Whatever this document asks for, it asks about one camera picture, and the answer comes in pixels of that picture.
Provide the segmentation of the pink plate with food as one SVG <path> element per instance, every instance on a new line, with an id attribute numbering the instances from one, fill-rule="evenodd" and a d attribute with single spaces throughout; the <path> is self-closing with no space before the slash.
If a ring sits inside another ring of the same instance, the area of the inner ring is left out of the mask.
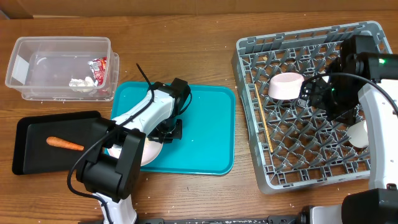
<path id="1" fill-rule="evenodd" d="M 162 146 L 162 143 L 150 141 L 148 138 L 146 138 L 142 153 L 141 166 L 145 166 L 152 162 L 160 154 Z M 121 150 L 121 146 L 114 144 L 113 147 L 107 149 L 107 152 L 110 156 L 119 158 Z"/>

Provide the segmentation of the pink bowl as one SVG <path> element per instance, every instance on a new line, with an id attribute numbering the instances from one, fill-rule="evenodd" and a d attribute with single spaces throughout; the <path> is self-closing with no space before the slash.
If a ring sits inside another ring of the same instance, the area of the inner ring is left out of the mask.
<path id="1" fill-rule="evenodd" d="M 268 95 L 277 100 L 296 99 L 299 97 L 303 82 L 304 77 L 299 73 L 280 73 L 271 78 Z"/>

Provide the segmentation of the white paper cup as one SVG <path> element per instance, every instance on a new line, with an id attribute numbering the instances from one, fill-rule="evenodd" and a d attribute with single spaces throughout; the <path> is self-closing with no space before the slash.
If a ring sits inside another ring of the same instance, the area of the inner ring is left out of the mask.
<path id="1" fill-rule="evenodd" d="M 368 140 L 368 128 L 366 121 L 360 121 L 347 129 L 347 135 L 349 136 L 349 142 L 354 147 L 364 148 L 369 145 Z"/>

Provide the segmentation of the wooden chopstick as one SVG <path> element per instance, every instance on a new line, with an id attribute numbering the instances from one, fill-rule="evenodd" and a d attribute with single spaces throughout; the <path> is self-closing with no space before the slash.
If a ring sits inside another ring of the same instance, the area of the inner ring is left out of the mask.
<path id="1" fill-rule="evenodd" d="M 269 152 L 272 155 L 274 150 L 273 150 L 273 147 L 272 147 L 271 137 L 270 137 L 270 133 L 269 133 L 269 130 L 268 130 L 268 127 L 267 127 L 267 123 L 266 123 L 265 113 L 264 113 L 264 110 L 263 110 L 263 107 L 262 107 L 262 103 L 261 103 L 261 97 L 259 95 L 259 91 L 257 89 L 257 85 L 256 84 L 254 84 L 254 89 L 255 89 L 255 94 L 256 94 L 256 98 L 257 98 L 257 103 L 259 105 L 259 111 L 260 111 L 260 115 L 261 115 L 261 120 L 262 120 L 262 123 L 263 123 L 264 130 L 266 132 L 266 139 L 267 139 L 267 143 L 268 143 L 268 146 L 269 146 Z"/>

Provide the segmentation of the white tissue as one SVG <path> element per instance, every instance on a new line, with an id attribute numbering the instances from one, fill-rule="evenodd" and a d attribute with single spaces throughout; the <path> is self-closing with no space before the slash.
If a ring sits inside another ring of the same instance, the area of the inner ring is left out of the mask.
<path id="1" fill-rule="evenodd" d="M 91 77 L 85 77 L 85 79 L 75 79 L 72 78 L 69 82 L 69 87 L 73 91 L 79 91 L 82 93 L 87 93 L 93 90 L 93 87 L 97 86 L 97 81 L 94 81 Z"/>

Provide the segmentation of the red snack wrapper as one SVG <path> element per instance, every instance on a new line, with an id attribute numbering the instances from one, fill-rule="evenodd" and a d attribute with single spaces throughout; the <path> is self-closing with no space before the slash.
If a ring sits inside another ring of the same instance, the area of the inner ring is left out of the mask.
<path id="1" fill-rule="evenodd" d="M 105 78 L 107 57 L 95 58 L 88 62 L 93 73 L 93 81 L 95 86 L 102 85 Z"/>

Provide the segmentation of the orange carrot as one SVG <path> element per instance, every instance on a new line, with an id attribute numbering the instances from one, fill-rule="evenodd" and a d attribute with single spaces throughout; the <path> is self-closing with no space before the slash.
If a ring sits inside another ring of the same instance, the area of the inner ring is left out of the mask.
<path id="1" fill-rule="evenodd" d="M 54 136 L 50 136 L 46 139 L 48 145 L 53 147 L 61 147 L 64 149 L 74 150 L 74 151 L 83 151 L 84 147 L 73 142 L 66 141 L 64 139 L 60 139 Z"/>

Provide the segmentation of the white bowl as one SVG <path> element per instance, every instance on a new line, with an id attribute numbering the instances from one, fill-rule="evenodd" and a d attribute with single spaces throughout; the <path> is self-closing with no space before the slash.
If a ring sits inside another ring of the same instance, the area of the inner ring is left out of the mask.
<path id="1" fill-rule="evenodd" d="M 330 77 L 329 77 L 329 76 L 324 76 L 324 77 L 322 77 L 322 79 L 323 79 L 326 83 L 328 83 Z"/>

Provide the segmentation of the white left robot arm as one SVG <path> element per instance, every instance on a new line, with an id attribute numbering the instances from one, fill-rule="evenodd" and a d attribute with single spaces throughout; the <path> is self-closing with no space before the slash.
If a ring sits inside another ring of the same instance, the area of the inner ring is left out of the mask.
<path id="1" fill-rule="evenodd" d="M 99 202 L 103 223 L 137 223 L 131 190 L 141 169 L 146 139 L 170 143 L 182 138 L 178 118 L 192 100 L 188 83 L 175 78 L 169 85 L 149 85 L 145 98 L 112 120 L 93 123 L 83 155 L 70 174 L 75 174 L 86 192 Z"/>

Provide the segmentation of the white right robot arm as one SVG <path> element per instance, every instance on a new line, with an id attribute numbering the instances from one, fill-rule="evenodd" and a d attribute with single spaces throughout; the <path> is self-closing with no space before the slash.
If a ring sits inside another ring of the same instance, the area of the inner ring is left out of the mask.
<path id="1" fill-rule="evenodd" d="M 302 83 L 299 96 L 329 121 L 361 105 L 371 155 L 369 190 L 342 204 L 311 207 L 305 223 L 397 223 L 397 55 L 382 54 L 370 35 L 354 35 L 326 72 Z"/>

